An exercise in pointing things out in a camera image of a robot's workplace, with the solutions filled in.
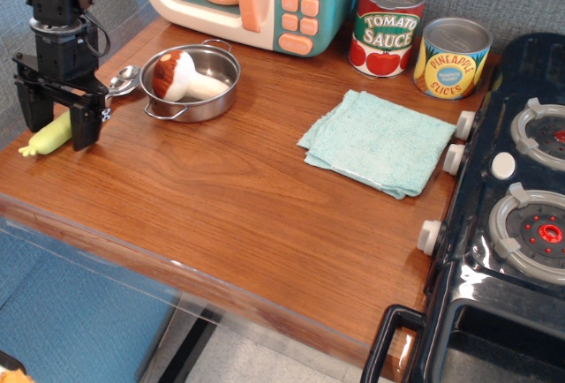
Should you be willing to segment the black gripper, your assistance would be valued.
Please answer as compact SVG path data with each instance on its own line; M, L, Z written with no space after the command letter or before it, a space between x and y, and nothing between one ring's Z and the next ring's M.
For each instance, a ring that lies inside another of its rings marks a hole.
M99 58L98 26L32 25L36 55L17 53L15 76L19 105L31 132L53 121L55 101L70 109L72 145L85 149L99 139L102 128L102 84L94 76Z

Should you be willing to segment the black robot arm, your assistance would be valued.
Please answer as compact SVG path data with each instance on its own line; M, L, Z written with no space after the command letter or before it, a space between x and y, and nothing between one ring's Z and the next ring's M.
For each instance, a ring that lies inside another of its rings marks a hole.
M94 0L26 0L33 9L29 26L35 52L17 53L14 77L27 128L38 132L51 124L54 106L70 114L72 144L79 151L96 143L109 112L108 88L96 78L99 60L110 48L106 34L89 13Z

